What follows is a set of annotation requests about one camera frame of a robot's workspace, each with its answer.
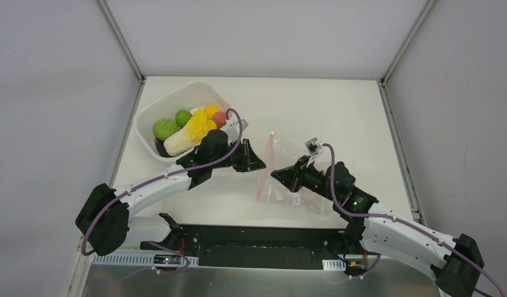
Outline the red apple toy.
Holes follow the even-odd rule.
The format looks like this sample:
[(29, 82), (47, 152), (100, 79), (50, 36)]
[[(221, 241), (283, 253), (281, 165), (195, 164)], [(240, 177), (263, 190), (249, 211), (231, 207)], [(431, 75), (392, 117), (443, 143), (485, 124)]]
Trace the red apple toy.
[(217, 129), (221, 129), (227, 122), (227, 115), (224, 111), (218, 111), (213, 114), (212, 120), (215, 123)]

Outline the yellow napa cabbage toy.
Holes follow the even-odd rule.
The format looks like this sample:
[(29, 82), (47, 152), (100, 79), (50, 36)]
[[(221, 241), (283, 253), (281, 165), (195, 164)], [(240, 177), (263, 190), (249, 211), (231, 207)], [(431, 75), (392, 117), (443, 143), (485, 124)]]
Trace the yellow napa cabbage toy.
[(216, 128), (216, 123), (207, 118), (204, 110), (197, 110), (184, 127), (163, 142), (164, 149), (169, 156), (181, 155), (200, 144), (209, 131)]

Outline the orange toy fruit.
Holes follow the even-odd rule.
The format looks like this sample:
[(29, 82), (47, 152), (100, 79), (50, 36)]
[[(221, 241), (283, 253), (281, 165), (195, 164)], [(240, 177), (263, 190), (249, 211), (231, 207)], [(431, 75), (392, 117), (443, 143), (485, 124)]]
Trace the orange toy fruit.
[(220, 110), (216, 106), (212, 106), (212, 105), (206, 106), (204, 108), (204, 112), (207, 116), (207, 119), (213, 119), (214, 114), (219, 111)]

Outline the white plastic basket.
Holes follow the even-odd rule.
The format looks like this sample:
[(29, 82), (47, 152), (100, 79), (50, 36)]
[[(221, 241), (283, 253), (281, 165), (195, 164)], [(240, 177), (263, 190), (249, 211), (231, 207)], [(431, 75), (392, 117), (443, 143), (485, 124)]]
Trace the white plastic basket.
[(174, 157), (166, 158), (159, 155), (154, 142), (152, 132), (153, 124), (159, 119), (174, 119), (179, 110), (191, 110), (215, 106), (220, 111), (225, 111), (231, 104), (221, 97), (209, 84), (205, 82), (189, 82), (170, 93), (158, 97), (137, 112), (133, 119), (133, 130), (138, 139), (156, 160), (163, 163), (171, 163)]

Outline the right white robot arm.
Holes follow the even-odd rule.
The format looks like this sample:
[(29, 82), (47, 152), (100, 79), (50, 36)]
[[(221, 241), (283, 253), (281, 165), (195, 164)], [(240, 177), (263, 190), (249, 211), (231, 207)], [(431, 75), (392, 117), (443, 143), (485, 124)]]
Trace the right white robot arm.
[(290, 192), (306, 188), (333, 201), (333, 209), (348, 225), (343, 248), (352, 254), (362, 249), (397, 260), (435, 281), (450, 296), (472, 296), (484, 261), (477, 242), (466, 234), (440, 233), (399, 215), (355, 185), (339, 161), (319, 171), (303, 156), (271, 177)]

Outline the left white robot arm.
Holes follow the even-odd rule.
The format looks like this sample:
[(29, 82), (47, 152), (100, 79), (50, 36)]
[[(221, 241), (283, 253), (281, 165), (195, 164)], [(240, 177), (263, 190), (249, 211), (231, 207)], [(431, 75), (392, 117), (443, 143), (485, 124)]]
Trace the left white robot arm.
[(255, 154), (248, 139), (229, 142), (227, 133), (211, 130), (174, 165), (140, 184), (119, 189), (105, 183), (94, 187), (75, 220), (84, 236), (83, 246), (90, 245), (99, 256), (131, 241), (153, 241), (168, 251), (176, 248), (180, 234), (165, 219), (138, 214), (167, 197), (204, 183), (213, 170), (228, 167), (247, 173), (263, 170), (266, 164)]

